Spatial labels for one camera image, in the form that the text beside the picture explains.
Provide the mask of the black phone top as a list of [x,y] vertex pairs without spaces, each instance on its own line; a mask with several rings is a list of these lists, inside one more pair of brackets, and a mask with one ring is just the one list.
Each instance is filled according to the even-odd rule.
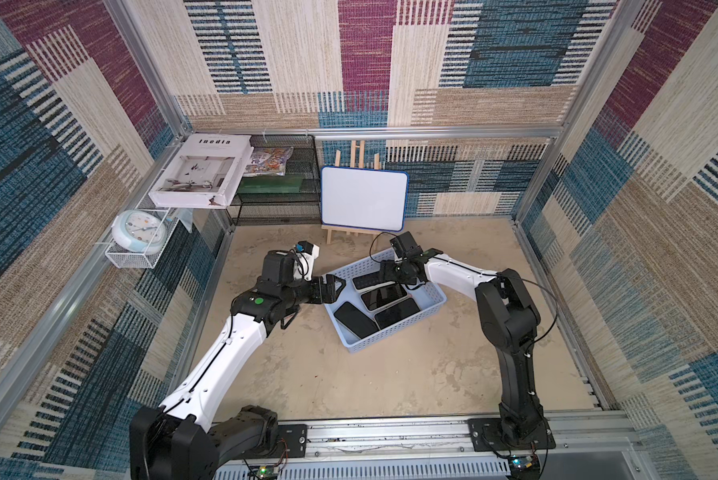
[[352,284],[357,292],[364,292],[380,286],[390,284],[389,280],[383,280],[379,271],[367,273],[354,277]]

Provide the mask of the dark reddish phone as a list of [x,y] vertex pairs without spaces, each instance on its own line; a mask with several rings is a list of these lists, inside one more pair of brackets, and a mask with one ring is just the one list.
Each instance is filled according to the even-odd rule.
[[408,291],[405,287],[398,283],[394,283],[366,291],[360,295],[360,299],[365,308],[368,311],[373,312],[390,306],[407,296]]

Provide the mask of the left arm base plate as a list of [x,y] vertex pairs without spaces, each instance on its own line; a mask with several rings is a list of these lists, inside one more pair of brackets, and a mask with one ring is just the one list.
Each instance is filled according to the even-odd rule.
[[258,459],[293,459],[304,458],[307,450],[308,425],[280,424],[272,440],[265,440],[261,446],[254,447],[243,453],[226,456],[224,461],[230,460],[258,460]]

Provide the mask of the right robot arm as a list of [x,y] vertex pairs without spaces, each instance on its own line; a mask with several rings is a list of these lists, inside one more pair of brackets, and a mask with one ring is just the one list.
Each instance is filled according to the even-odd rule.
[[498,357],[500,441],[510,448],[554,448],[534,375],[541,315],[521,275],[513,269],[480,269],[436,248],[425,250],[409,232],[394,235],[390,245],[394,258],[380,262],[381,280],[444,285],[476,303],[482,333]]

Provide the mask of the blue plastic storage basket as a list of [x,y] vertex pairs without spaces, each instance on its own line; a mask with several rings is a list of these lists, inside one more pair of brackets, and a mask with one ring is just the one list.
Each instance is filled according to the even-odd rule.
[[438,313],[447,301],[442,289],[433,283],[412,289],[394,283],[356,287],[358,278],[378,273],[382,260],[394,258],[393,250],[387,248],[332,272],[347,284],[338,300],[325,309],[340,341],[351,353]]

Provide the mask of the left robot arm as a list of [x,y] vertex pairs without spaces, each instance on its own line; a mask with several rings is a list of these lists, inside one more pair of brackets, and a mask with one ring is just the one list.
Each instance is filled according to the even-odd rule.
[[287,329],[304,304],[332,304],[346,286],[317,276],[318,246],[300,241],[271,250],[255,285],[236,296],[210,349],[156,408],[143,407],[129,426],[133,479],[211,479],[230,460],[274,456],[286,448],[278,416],[246,406],[233,418],[213,421],[224,395],[275,328]]

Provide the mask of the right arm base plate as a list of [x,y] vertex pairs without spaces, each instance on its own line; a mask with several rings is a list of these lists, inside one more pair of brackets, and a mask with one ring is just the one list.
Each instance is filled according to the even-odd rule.
[[509,454],[523,450],[553,450],[557,447],[550,428],[543,420],[515,425],[510,419],[477,417],[468,419],[467,425],[473,448],[477,452]]

